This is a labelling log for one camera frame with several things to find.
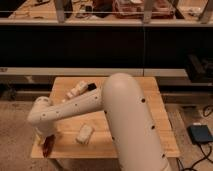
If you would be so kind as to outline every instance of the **metal frame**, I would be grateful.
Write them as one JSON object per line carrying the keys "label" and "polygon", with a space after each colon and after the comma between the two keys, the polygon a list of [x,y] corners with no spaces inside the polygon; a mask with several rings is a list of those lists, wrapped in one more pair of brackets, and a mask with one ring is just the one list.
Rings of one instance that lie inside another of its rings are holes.
{"label": "metal frame", "polygon": [[207,24],[211,20],[212,12],[213,12],[213,0],[208,0],[203,12],[199,17],[199,21],[201,21],[202,24]]}
{"label": "metal frame", "polygon": [[116,68],[4,68],[0,71],[3,84],[52,84],[55,77],[109,76],[113,73],[133,76],[187,77],[184,69],[116,69]]}
{"label": "metal frame", "polygon": [[154,2],[155,0],[144,1],[143,23],[149,23],[151,21]]}
{"label": "metal frame", "polygon": [[[116,26],[116,27],[141,27],[143,24],[142,20],[137,19],[122,19],[122,20],[108,20],[108,21],[87,21],[85,20],[67,20],[64,23],[58,24],[57,20],[14,20],[14,19],[0,19],[1,25],[26,25],[26,26]],[[198,21],[186,21],[180,20],[158,20],[152,19],[149,23],[144,23],[143,26],[148,27],[213,27],[213,20],[209,21],[208,24],[201,24]]]}
{"label": "metal frame", "polygon": [[57,19],[59,23],[65,22],[65,13],[64,13],[64,7],[63,7],[63,1],[62,0],[54,0]]}

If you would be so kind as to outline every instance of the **wooden tabletop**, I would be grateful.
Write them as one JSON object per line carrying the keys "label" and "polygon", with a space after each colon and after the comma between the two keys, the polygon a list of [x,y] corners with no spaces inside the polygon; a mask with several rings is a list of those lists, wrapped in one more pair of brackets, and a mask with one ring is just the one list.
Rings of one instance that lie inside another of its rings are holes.
{"label": "wooden tabletop", "polygon": [[184,0],[179,1],[177,9],[181,12],[185,20],[189,21],[197,21],[198,17],[191,16],[189,14],[190,10],[198,10],[200,8],[201,12],[205,8],[208,0]]}
{"label": "wooden tabletop", "polygon": [[10,19],[57,19],[56,10],[53,0],[47,4],[34,6],[36,0],[26,0],[16,11],[14,11]]}
{"label": "wooden tabletop", "polygon": [[[55,79],[50,98],[54,104],[59,104],[65,98],[66,92],[75,87],[79,81],[84,80],[100,86],[105,79],[105,77],[58,77]],[[155,78],[135,77],[135,79],[144,91],[167,157],[178,157],[180,152]],[[75,141],[80,127],[84,123],[95,129],[88,145],[81,145]],[[102,111],[57,121],[56,127],[60,136],[56,138],[50,158],[117,157],[108,124]],[[32,148],[31,157],[43,158],[37,137]]]}

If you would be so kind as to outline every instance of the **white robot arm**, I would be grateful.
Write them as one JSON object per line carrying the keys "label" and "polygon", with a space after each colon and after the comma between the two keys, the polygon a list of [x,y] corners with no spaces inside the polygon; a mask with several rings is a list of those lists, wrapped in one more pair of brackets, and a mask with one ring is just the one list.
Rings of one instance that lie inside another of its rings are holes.
{"label": "white robot arm", "polygon": [[28,122],[46,138],[55,133],[54,121],[100,110],[106,114],[122,171],[171,171],[144,94],[130,75],[114,74],[101,89],[60,105],[38,98]]}

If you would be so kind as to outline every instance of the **black cable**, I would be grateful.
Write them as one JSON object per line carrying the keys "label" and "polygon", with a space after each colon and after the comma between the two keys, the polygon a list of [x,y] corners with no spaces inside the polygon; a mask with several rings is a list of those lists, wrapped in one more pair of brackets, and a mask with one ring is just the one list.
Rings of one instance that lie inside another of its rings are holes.
{"label": "black cable", "polygon": [[181,171],[182,169],[184,169],[183,163],[181,162],[181,160],[179,158],[176,158],[177,161],[177,165],[178,165],[178,170]]}
{"label": "black cable", "polygon": [[206,154],[206,153],[203,151],[201,145],[200,145],[200,144],[197,144],[197,145],[198,145],[198,147],[201,149],[201,152],[203,153],[204,157],[201,158],[200,160],[194,162],[194,163],[192,164],[192,166],[191,166],[191,167],[188,167],[188,168],[184,168],[184,166],[183,166],[181,160],[178,158],[177,161],[180,163],[180,165],[181,165],[181,167],[182,167],[182,169],[181,169],[180,171],[197,171],[196,169],[194,169],[194,167],[195,167],[197,164],[199,164],[200,162],[204,161],[204,160],[208,160],[208,161],[210,161],[210,162],[212,163],[212,160],[209,159],[209,156],[210,156],[211,153],[212,153],[212,146],[209,145],[209,152]]}
{"label": "black cable", "polygon": [[[203,153],[203,155],[206,156],[206,153],[203,151],[203,148],[202,148],[201,145],[199,146],[199,148],[200,148],[201,152]],[[207,158],[207,160],[208,160],[210,163],[213,164],[213,160],[211,160],[209,157]]]}
{"label": "black cable", "polygon": [[146,28],[143,25],[143,56],[142,56],[142,76],[145,74],[145,61],[146,61]]}
{"label": "black cable", "polygon": [[213,105],[207,105],[203,108],[203,117],[208,117],[213,113]]}

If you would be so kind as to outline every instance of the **floor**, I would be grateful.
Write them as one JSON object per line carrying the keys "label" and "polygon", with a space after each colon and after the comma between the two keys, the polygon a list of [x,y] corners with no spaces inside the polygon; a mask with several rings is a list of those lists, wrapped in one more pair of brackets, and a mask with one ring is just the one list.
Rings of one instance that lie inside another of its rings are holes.
{"label": "floor", "polygon": [[[31,159],[30,151],[34,140],[34,131],[26,123],[32,100],[0,100],[0,171],[54,171],[54,167],[45,159]],[[203,105],[167,103],[166,109],[181,151],[180,160],[185,167],[202,157],[202,153],[191,141],[186,126],[193,122],[207,124],[213,132],[213,115],[203,118],[200,115]],[[169,159],[173,171],[178,171],[175,159]],[[70,171],[118,171],[118,161],[68,160],[61,159],[62,165]],[[213,165],[203,161],[195,167],[198,171],[212,171]]]}

